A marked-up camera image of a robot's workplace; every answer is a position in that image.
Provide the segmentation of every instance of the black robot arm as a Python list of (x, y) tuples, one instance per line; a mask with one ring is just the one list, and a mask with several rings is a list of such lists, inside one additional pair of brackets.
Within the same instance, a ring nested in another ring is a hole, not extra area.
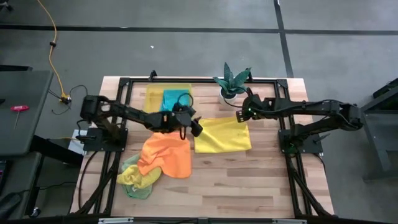
[(196, 111), (190, 106), (176, 103), (172, 111), (146, 113), (105, 96), (88, 95), (83, 100), (80, 116), (87, 122), (94, 122), (99, 129), (107, 130), (113, 140), (120, 138), (119, 127), (108, 121), (109, 117), (121, 117), (140, 123), (145, 128), (160, 133), (171, 133), (191, 127), (191, 133), (197, 137), (202, 131), (199, 119), (192, 119)]
[(318, 102), (294, 102), (287, 98), (264, 98), (253, 94), (248, 88), (248, 97), (243, 101), (242, 110), (236, 112), (238, 122), (251, 119), (278, 119), (295, 114), (321, 115), (321, 119), (311, 124), (295, 124), (290, 127), (285, 139), (289, 144), (301, 146), (311, 135), (320, 134), (334, 129), (356, 131), (362, 128), (361, 110), (356, 105), (342, 103), (337, 100), (321, 100)]

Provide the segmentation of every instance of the black line on floor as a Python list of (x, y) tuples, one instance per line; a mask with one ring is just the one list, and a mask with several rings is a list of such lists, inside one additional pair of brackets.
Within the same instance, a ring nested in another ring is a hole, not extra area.
[[(9, 30), (53, 30), (52, 26), (0, 24), (0, 29)], [(277, 34), (278, 29), (241, 29), (241, 28), (178, 28), (178, 27), (91, 27), (57, 26), (58, 31), (90, 32), (202, 32), (202, 33), (243, 33)]]
[[(46, 30), (53, 30), (53, 27), (45, 25), (0, 24), (0, 29), (46, 31)], [(105, 27), (105, 26), (57, 26), (57, 30), (89, 31), (89, 32), (205, 32), (205, 33), (219, 32), (219, 33), (243, 33), (243, 34), (277, 34), (280, 31), (279, 29), (246, 29), (246, 28)], [(398, 35), (398, 30), (307, 30), (307, 29), (283, 29), (283, 30), (286, 34), (308, 34), (308, 35), (322, 35), (322, 34)]]
[(286, 34), (308, 35), (398, 35), (398, 30), (301, 30), (286, 29)]
[(287, 78), (293, 78), (292, 62), (290, 61), (289, 49), (287, 48), (287, 40), (284, 22), (282, 20), (282, 12), (280, 11), (279, 0), (274, 0), (276, 20), (279, 28), (280, 45), (282, 46), (282, 54), (284, 56)]

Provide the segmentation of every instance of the wooden table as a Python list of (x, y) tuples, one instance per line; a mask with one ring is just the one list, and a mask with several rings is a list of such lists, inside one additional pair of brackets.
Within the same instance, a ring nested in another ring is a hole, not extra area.
[[(100, 95), (116, 98), (120, 77), (104, 77)], [(288, 78), (293, 101), (308, 100), (304, 80)], [(136, 83), (132, 88), (131, 106), (143, 109), (147, 83)], [(275, 97), (272, 85), (248, 84), (261, 98)], [(235, 116), (235, 108), (225, 108), (218, 102), (217, 84), (192, 83), (197, 115), (202, 118)], [(238, 96), (236, 104), (246, 95)], [(311, 116), (295, 116), (296, 123), (308, 124)], [(284, 156), (279, 151), (277, 131), (279, 122), (273, 119), (248, 121), (252, 149), (224, 154), (195, 154), (193, 137), (192, 175), (186, 179), (173, 179), (166, 175), (154, 183), (152, 194), (146, 200), (126, 196), (116, 185), (112, 216), (129, 217), (233, 217), (233, 218), (288, 218), (294, 217)], [(129, 137), (121, 162), (137, 154), (151, 132), (142, 125), (127, 122)], [(82, 203), (98, 185), (104, 153), (99, 152), (90, 162), (83, 179)], [(324, 208), (333, 213), (328, 184), (322, 163), (311, 154), (304, 154), (303, 166), (309, 189)], [(88, 156), (85, 156), (81, 171)], [(77, 192), (72, 211), (77, 210)], [(103, 210), (108, 194), (104, 190)], [(298, 190), (300, 208), (304, 211), (301, 191)]]

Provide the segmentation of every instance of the orange cloth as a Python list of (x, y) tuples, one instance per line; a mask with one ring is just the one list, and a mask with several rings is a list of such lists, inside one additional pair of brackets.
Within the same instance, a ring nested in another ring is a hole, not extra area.
[(147, 175), (155, 167), (174, 178), (186, 178), (192, 173), (191, 149), (188, 139), (181, 140), (179, 132), (154, 133), (142, 148), (137, 162), (139, 172)]

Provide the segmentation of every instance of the gray floor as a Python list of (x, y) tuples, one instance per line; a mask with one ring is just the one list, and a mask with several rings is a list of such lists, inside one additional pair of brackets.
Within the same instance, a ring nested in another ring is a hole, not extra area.
[[(59, 25), (134, 27), (277, 28), (271, 0), (70, 0), (44, 1)], [(12, 0), (13, 13), (0, 23), (49, 25), (35, 0)], [(398, 30), (395, 0), (280, 0), (286, 29)], [(53, 61), (64, 88), (84, 84), (97, 94), (105, 75), (220, 75), (252, 67), (255, 77), (286, 77), (279, 34), (180, 32), (59, 32)], [(53, 32), (2, 30), (0, 64), (49, 70)], [(294, 77), (304, 78), (310, 100), (335, 98), (364, 105), (373, 91), (397, 77), (398, 36), (287, 35)], [(51, 89), (59, 92), (53, 80)], [(48, 97), (37, 134), (70, 136), (79, 119), (82, 89), (72, 93), (72, 110)], [(333, 131), (322, 142), (326, 175), (337, 215), (398, 222), (398, 182), (365, 184), (362, 176), (378, 169), (364, 131)], [(77, 170), (46, 161), (42, 185), (70, 181)], [(65, 194), (58, 200), (60, 192)], [(66, 213), (73, 187), (42, 192), (43, 216)]]

